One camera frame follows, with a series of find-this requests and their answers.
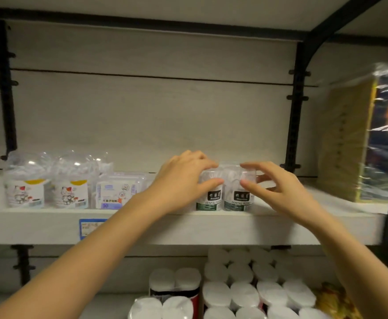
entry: forearm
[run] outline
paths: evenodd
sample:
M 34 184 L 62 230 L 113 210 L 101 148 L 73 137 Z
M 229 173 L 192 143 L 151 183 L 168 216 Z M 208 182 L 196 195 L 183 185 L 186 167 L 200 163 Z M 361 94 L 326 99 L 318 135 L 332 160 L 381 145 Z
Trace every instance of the forearm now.
M 388 268 L 329 214 L 312 231 L 364 319 L 388 319 Z
M 0 319 L 74 319 L 160 212 L 142 194 L 0 306 Z

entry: yellow label spot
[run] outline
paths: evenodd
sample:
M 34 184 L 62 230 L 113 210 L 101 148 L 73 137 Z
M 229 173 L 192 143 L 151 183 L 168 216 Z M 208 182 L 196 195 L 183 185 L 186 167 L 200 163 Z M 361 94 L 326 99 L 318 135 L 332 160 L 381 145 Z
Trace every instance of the yellow label spot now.
M 28 185 L 38 185 L 44 181 L 45 179 L 34 179 L 34 180 L 25 180 L 24 182 L 27 183 Z
M 81 186 L 83 184 L 85 184 L 86 182 L 88 182 L 87 180 L 78 180 L 78 181 L 70 181 L 72 185 L 75 185 L 75 186 Z

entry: wrapped box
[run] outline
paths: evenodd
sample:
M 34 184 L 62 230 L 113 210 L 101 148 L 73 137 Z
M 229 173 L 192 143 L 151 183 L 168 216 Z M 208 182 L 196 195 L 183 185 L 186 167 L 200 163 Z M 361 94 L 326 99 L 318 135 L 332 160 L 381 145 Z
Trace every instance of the wrapped box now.
M 329 85 L 318 185 L 352 202 L 388 202 L 388 64 Z

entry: white shelf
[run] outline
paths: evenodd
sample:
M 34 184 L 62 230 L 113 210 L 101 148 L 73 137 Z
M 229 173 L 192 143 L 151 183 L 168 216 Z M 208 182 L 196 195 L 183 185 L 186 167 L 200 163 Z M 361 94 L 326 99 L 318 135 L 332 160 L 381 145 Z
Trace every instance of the white shelf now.
M 76 244 L 79 219 L 109 218 L 110 210 L 7 208 L 0 171 L 0 244 Z M 313 196 L 362 243 L 379 244 L 387 204 L 356 204 L 313 187 Z M 277 215 L 256 198 L 252 213 L 178 212 L 155 223 L 141 238 L 159 245 L 316 245 L 307 229 Z
M 0 304 L 9 296 L 9 294 L 0 294 Z M 133 301 L 139 296 L 139 294 L 98 294 L 86 306 L 80 319 L 126 318 Z

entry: price tag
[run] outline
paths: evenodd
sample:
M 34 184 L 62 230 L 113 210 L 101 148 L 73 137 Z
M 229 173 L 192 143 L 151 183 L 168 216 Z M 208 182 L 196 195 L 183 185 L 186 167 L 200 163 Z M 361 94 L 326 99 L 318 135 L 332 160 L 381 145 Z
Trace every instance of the price tag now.
M 79 234 L 80 240 L 96 230 L 107 219 L 102 218 L 82 218 L 79 220 Z

